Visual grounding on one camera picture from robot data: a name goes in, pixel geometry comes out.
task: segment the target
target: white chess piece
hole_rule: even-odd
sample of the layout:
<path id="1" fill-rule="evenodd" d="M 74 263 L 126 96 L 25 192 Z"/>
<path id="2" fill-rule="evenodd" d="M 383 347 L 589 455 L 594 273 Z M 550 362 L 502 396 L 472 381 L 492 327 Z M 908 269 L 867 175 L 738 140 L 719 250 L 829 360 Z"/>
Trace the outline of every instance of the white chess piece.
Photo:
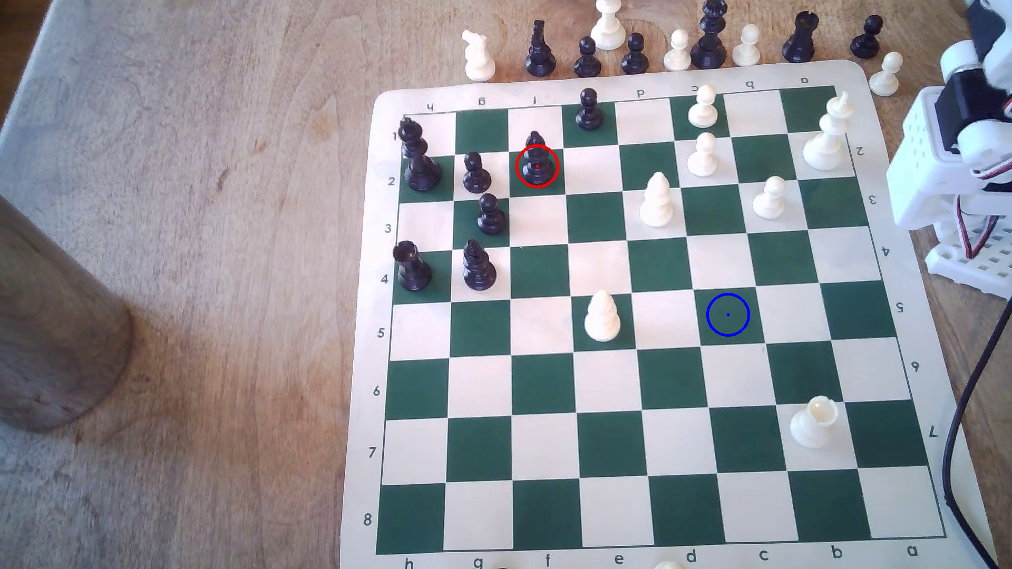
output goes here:
<path id="1" fill-rule="evenodd" d="M 492 61 L 487 47 L 488 37 L 479 35 L 470 29 L 465 29 L 460 37 L 468 43 L 463 57 L 468 63 L 463 72 L 472 81 L 488 81 L 496 74 L 496 62 Z"/>
<path id="2" fill-rule="evenodd" d="M 664 67 L 668 71 L 685 71 L 692 63 L 689 57 L 689 34 L 684 29 L 671 32 L 671 51 L 664 54 Z"/>
<path id="3" fill-rule="evenodd" d="M 770 176 L 762 193 L 752 200 L 752 210 L 764 220 L 775 220 L 783 213 L 783 178 Z"/>
<path id="4" fill-rule="evenodd" d="M 718 159 L 713 155 L 716 148 L 716 138 L 710 133 L 702 133 L 696 137 L 696 151 L 689 155 L 689 172 L 693 176 L 705 178 L 716 171 Z"/>
<path id="5" fill-rule="evenodd" d="M 583 329 L 593 340 L 607 342 L 615 339 L 621 322 L 614 299 L 604 291 L 594 293 L 587 307 L 587 317 L 583 319 Z"/>
<path id="6" fill-rule="evenodd" d="M 886 54 L 886 57 L 882 58 L 882 70 L 868 79 L 868 87 L 871 87 L 871 92 L 880 97 L 888 97 L 895 93 L 900 88 L 896 74 L 901 67 L 903 67 L 903 56 L 897 52 Z"/>
<path id="7" fill-rule="evenodd" d="M 590 36 L 598 50 L 610 52 L 625 45 L 625 27 L 615 17 L 621 7 L 621 0 L 597 0 L 596 8 L 601 17 L 591 28 Z"/>
<path id="8" fill-rule="evenodd" d="M 854 105 L 846 91 L 840 96 L 829 99 L 826 103 L 826 114 L 819 119 L 822 133 L 805 143 L 802 156 L 816 170 L 832 170 L 838 167 L 844 158 L 843 136 L 847 134 L 850 123 L 847 118 L 854 113 Z"/>
<path id="9" fill-rule="evenodd" d="M 839 413 L 835 401 L 825 395 L 817 395 L 791 417 L 790 435 L 802 446 L 825 446 L 830 439 L 830 427 L 836 423 Z"/>
<path id="10" fill-rule="evenodd" d="M 664 227 L 675 213 L 671 205 L 671 182 L 663 172 L 654 172 L 647 182 L 640 206 L 640 219 L 650 227 Z"/>
<path id="11" fill-rule="evenodd" d="M 759 63 L 759 50 L 756 43 L 759 42 L 759 26 L 754 23 L 746 24 L 742 28 L 742 43 L 735 47 L 731 53 L 731 61 L 738 67 L 748 67 Z"/>
<path id="12" fill-rule="evenodd" d="M 716 91 L 709 85 L 700 85 L 696 103 L 689 107 L 689 123 L 697 129 L 709 129 L 716 124 Z"/>

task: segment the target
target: wooden cylinder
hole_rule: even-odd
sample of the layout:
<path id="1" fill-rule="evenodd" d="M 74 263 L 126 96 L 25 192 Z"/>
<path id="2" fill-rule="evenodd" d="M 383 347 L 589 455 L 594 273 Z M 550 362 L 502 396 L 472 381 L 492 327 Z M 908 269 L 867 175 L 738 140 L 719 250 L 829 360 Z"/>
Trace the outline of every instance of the wooden cylinder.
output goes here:
<path id="1" fill-rule="evenodd" d="M 0 197 L 0 420 L 77 418 L 116 384 L 132 334 L 122 301 Z"/>

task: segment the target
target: green square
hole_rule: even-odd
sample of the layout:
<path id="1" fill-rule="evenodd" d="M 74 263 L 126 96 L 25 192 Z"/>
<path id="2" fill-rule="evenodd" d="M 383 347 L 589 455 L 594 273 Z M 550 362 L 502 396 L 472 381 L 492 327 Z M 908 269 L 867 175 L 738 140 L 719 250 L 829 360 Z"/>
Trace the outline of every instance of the green square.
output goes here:
<path id="1" fill-rule="evenodd" d="M 776 402 L 808 403 L 817 395 L 842 401 L 830 342 L 766 344 Z"/>
<path id="2" fill-rule="evenodd" d="M 928 464 L 914 402 L 847 403 L 847 422 L 860 468 L 914 467 Z"/>
<path id="3" fill-rule="evenodd" d="M 731 145 L 735 149 L 739 183 L 764 182 L 770 176 L 785 180 L 796 177 L 787 135 L 737 137 L 731 139 Z"/>
<path id="4" fill-rule="evenodd" d="M 728 110 L 724 106 L 724 95 L 716 95 L 713 108 L 716 109 L 716 123 L 708 129 L 693 127 L 689 123 L 689 108 L 695 104 L 695 95 L 671 97 L 671 123 L 675 129 L 676 141 L 694 141 L 702 133 L 710 133 L 719 139 L 731 136 L 728 130 Z"/>
<path id="5" fill-rule="evenodd" d="M 391 361 L 387 369 L 387 420 L 446 416 L 449 359 Z"/>
<path id="6" fill-rule="evenodd" d="M 583 146 L 608 146 L 618 144 L 618 130 L 615 127 L 615 103 L 599 102 L 597 109 L 604 114 L 604 123 L 593 131 L 584 131 L 576 126 L 579 104 L 563 105 L 563 146 L 578 148 Z"/>
<path id="7" fill-rule="evenodd" d="M 445 484 L 380 487 L 376 555 L 442 551 Z"/>
<path id="8" fill-rule="evenodd" d="M 809 229 L 868 225 L 857 178 L 797 180 Z"/>
<path id="9" fill-rule="evenodd" d="M 646 349 L 640 350 L 637 357 L 644 409 L 706 406 L 699 348 Z"/>
<path id="10" fill-rule="evenodd" d="M 807 231 L 750 233 L 749 249 L 757 286 L 819 282 Z"/>
<path id="11" fill-rule="evenodd" d="M 599 342 L 591 339 L 583 328 L 583 319 L 587 316 L 590 297 L 573 297 L 573 347 L 576 351 L 632 349 L 636 347 L 636 334 L 632 331 L 632 295 L 612 295 L 611 298 L 614 299 L 615 308 L 618 309 L 621 327 L 613 340 Z"/>
<path id="12" fill-rule="evenodd" d="M 646 476 L 647 452 L 640 411 L 580 413 L 580 478 Z"/>
<path id="13" fill-rule="evenodd" d="M 625 239 L 624 212 L 622 194 L 617 191 L 567 195 L 570 243 Z"/>
<path id="14" fill-rule="evenodd" d="M 387 276 L 387 279 L 394 287 L 394 304 L 409 305 L 419 303 L 448 303 L 449 283 L 453 274 L 453 261 L 450 251 L 425 251 L 418 254 L 418 257 L 429 263 L 432 267 L 432 280 L 421 291 L 408 291 L 397 280 L 399 266 L 394 263 L 394 268 Z"/>
<path id="15" fill-rule="evenodd" d="M 514 299 L 569 296 L 569 248 L 537 245 L 510 249 L 510 296 Z"/>
<path id="16" fill-rule="evenodd" d="M 834 340 L 896 335 L 886 284 L 881 280 L 820 284 L 829 335 Z"/>
<path id="17" fill-rule="evenodd" d="M 619 146 L 618 160 L 622 167 L 622 189 L 644 189 L 654 172 L 663 172 L 671 183 L 678 184 L 673 142 Z"/>
<path id="18" fill-rule="evenodd" d="M 756 298 L 755 289 L 719 289 L 693 291 L 693 293 L 696 301 L 696 318 L 699 323 L 699 339 L 702 345 L 760 344 L 765 341 L 762 335 L 762 318 L 759 315 L 759 300 Z M 712 328 L 706 322 L 707 307 L 709 307 L 709 322 L 712 323 Z M 713 330 L 718 330 L 722 334 L 734 335 L 722 336 Z"/>
<path id="19" fill-rule="evenodd" d="M 712 407 L 718 472 L 786 470 L 776 407 Z"/>
<path id="20" fill-rule="evenodd" d="M 856 470 L 788 472 L 799 542 L 871 539 Z"/>
<path id="21" fill-rule="evenodd" d="M 745 233 L 737 185 L 683 187 L 682 211 L 688 235 Z"/>
<path id="22" fill-rule="evenodd" d="M 513 481 L 513 550 L 583 547 L 579 480 Z"/>
<path id="23" fill-rule="evenodd" d="M 509 301 L 453 303 L 449 310 L 449 354 L 509 354 Z"/>
<path id="24" fill-rule="evenodd" d="M 425 191 L 415 191 L 408 187 L 408 182 L 404 181 L 404 171 L 408 168 L 408 159 L 401 159 L 401 204 L 415 204 L 417 201 L 449 201 L 453 198 L 453 160 L 452 156 L 436 156 L 432 162 L 442 168 L 442 177 L 439 183 L 432 189 Z"/>
<path id="25" fill-rule="evenodd" d="M 721 491 L 715 474 L 651 476 L 650 506 L 655 546 L 724 543 Z"/>
<path id="26" fill-rule="evenodd" d="M 576 412 L 573 354 L 513 356 L 513 414 Z"/>
<path id="27" fill-rule="evenodd" d="M 446 482 L 513 478 L 509 417 L 449 419 L 446 425 Z"/>
<path id="28" fill-rule="evenodd" d="M 780 103 L 788 133 L 818 131 L 819 119 L 826 114 L 826 103 L 836 96 L 836 87 L 798 87 L 780 89 Z"/>
<path id="29" fill-rule="evenodd" d="M 509 150 L 509 110 L 489 108 L 456 113 L 456 153 Z"/>
<path id="30" fill-rule="evenodd" d="M 628 248 L 634 293 L 692 288 L 684 237 L 629 241 Z"/>

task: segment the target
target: black pawn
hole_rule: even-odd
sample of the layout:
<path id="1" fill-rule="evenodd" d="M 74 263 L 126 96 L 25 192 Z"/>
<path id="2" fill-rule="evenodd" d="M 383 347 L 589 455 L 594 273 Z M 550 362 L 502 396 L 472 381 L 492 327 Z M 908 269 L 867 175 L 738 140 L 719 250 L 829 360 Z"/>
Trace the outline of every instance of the black pawn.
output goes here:
<path id="1" fill-rule="evenodd" d="M 469 239 L 463 246 L 463 282 L 472 291 L 488 291 L 496 283 L 496 267 L 485 248 Z"/>
<path id="2" fill-rule="evenodd" d="M 718 35 L 727 25 L 724 14 L 728 13 L 728 3 L 725 0 L 706 0 L 702 4 L 702 13 L 699 20 L 702 37 L 692 46 L 689 57 L 692 65 L 699 69 L 716 69 L 728 59 L 728 49 Z"/>
<path id="3" fill-rule="evenodd" d="M 492 176 L 482 167 L 481 154 L 477 152 L 465 154 L 463 167 L 468 169 L 463 174 L 463 189 L 472 193 L 482 193 L 489 189 L 492 185 Z"/>
<path id="4" fill-rule="evenodd" d="M 534 20 L 534 32 L 530 36 L 530 48 L 523 66 L 534 77 L 544 77 L 556 70 L 556 56 L 544 43 L 544 20 Z"/>
<path id="5" fill-rule="evenodd" d="M 597 91 L 587 87 L 580 91 L 580 104 L 583 108 L 576 113 L 576 126 L 584 131 L 593 131 L 604 123 L 604 113 L 597 108 Z"/>
<path id="6" fill-rule="evenodd" d="M 573 72 L 577 77 L 597 77 L 601 74 L 601 62 L 594 54 L 597 52 L 597 45 L 590 35 L 580 38 L 580 59 L 573 64 Z"/>
<path id="7" fill-rule="evenodd" d="M 394 260 L 401 265 L 397 281 L 408 291 L 421 291 L 432 280 L 432 267 L 418 256 L 418 247 L 411 241 L 394 246 Z"/>
<path id="8" fill-rule="evenodd" d="M 862 60 L 870 60 L 878 55 L 878 32 L 882 30 L 882 17 L 871 14 L 864 20 L 864 33 L 850 43 L 850 53 Z"/>
<path id="9" fill-rule="evenodd" d="M 816 44 L 812 32 L 819 27 L 819 16 L 815 12 L 798 12 L 794 16 L 794 32 L 783 45 L 783 59 L 788 63 L 808 63 L 816 55 Z"/>
<path id="10" fill-rule="evenodd" d="M 629 53 L 622 58 L 622 71 L 627 75 L 646 73 L 647 68 L 650 67 L 650 60 L 643 53 L 643 33 L 639 31 L 629 33 L 626 45 L 629 48 Z"/>
<path id="11" fill-rule="evenodd" d="M 478 229 L 485 235 L 499 235 L 506 229 L 506 213 L 499 209 L 499 199 L 486 193 L 478 198 L 482 215 L 478 217 Z"/>

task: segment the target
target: white pawn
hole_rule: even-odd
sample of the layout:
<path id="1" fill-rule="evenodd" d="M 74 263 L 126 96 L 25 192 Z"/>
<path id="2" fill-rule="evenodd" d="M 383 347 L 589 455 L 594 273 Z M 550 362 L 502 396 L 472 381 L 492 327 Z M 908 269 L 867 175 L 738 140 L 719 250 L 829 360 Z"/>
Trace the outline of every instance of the white pawn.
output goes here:
<path id="1" fill-rule="evenodd" d="M 716 91 L 709 85 L 700 85 L 696 103 L 689 107 L 689 123 L 696 129 L 709 129 L 716 124 Z"/>
<path id="2" fill-rule="evenodd" d="M 896 74 L 901 67 L 903 67 L 903 56 L 897 52 L 886 54 L 886 57 L 882 58 L 882 70 L 868 79 L 868 87 L 871 87 L 871 92 L 880 97 L 888 97 L 895 93 L 900 88 Z"/>
<path id="3" fill-rule="evenodd" d="M 689 57 L 689 34 L 684 29 L 671 32 L 671 51 L 664 54 L 664 67 L 668 71 L 685 71 L 692 63 Z"/>
<path id="4" fill-rule="evenodd" d="M 775 220 L 783 213 L 783 178 L 770 176 L 762 193 L 752 200 L 752 210 L 764 220 Z"/>
<path id="5" fill-rule="evenodd" d="M 696 151 L 689 155 L 689 172 L 693 176 L 705 178 L 716 171 L 718 159 L 713 155 L 716 148 L 716 138 L 710 133 L 702 133 L 696 137 Z"/>
<path id="6" fill-rule="evenodd" d="M 830 427 L 838 416 L 836 402 L 825 395 L 817 395 L 791 417 L 790 435 L 802 446 L 809 449 L 825 446 L 829 442 Z"/>
<path id="7" fill-rule="evenodd" d="M 731 61 L 738 67 L 748 67 L 759 63 L 759 50 L 756 43 L 759 42 L 759 26 L 754 23 L 746 24 L 742 28 L 742 43 L 735 47 L 731 53 Z"/>
<path id="8" fill-rule="evenodd" d="M 618 308 L 614 299 L 604 291 L 594 293 L 587 307 L 587 316 L 583 319 L 583 329 L 591 339 L 607 342 L 615 339 L 621 322 L 618 320 Z"/>
<path id="9" fill-rule="evenodd" d="M 664 227 L 675 213 L 671 205 L 671 182 L 662 172 L 654 172 L 647 182 L 640 206 L 640 219 L 650 227 Z"/>

